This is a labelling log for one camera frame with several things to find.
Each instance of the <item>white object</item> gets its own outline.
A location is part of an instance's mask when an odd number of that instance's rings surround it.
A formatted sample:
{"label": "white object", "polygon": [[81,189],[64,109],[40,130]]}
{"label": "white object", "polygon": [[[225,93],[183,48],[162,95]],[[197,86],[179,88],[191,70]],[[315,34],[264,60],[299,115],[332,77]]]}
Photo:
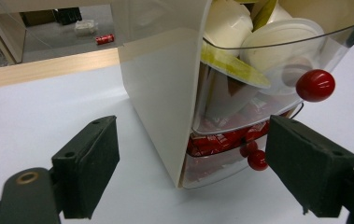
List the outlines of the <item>white object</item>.
{"label": "white object", "polygon": [[319,35],[323,35],[322,28],[310,20],[294,18],[275,21],[247,37],[242,47],[252,49],[240,50],[240,58],[260,72],[265,72],[296,56],[305,56],[311,61],[323,44],[324,37],[310,41],[301,40]]}
{"label": "white object", "polygon": [[205,24],[204,38],[221,48],[239,48],[251,34],[253,25],[249,11],[234,0],[212,3]]}
{"label": "white object", "polygon": [[273,9],[273,12],[270,15],[269,21],[267,21],[267,23],[271,23],[274,21],[284,21],[289,19],[292,19],[290,13],[288,13],[282,6],[280,6],[277,1],[276,6]]}
{"label": "white object", "polygon": [[97,31],[94,20],[83,20],[75,23],[75,34],[77,36],[92,35]]}

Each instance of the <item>white table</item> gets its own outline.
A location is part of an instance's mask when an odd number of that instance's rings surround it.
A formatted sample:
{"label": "white table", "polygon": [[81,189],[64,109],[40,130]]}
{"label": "white table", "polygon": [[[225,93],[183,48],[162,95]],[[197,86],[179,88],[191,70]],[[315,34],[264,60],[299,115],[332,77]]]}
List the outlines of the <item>white table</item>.
{"label": "white table", "polygon": [[[333,74],[333,96],[306,103],[296,119],[354,152],[354,47]],[[118,117],[120,163],[92,221],[63,223],[346,223],[346,209],[338,219],[303,216],[271,169],[176,189],[129,101],[118,65],[0,87],[0,196],[11,175],[49,169],[55,152],[88,122],[108,115]]]}

